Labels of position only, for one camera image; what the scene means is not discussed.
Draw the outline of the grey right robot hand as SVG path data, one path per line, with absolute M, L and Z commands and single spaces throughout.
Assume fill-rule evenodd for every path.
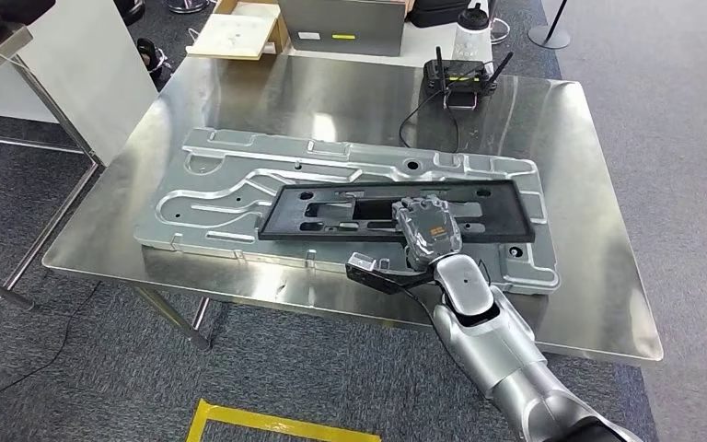
M 404 197 L 391 205 L 392 218 L 405 238 L 407 263 L 419 272 L 462 249 L 462 237 L 449 202 L 435 194 Z

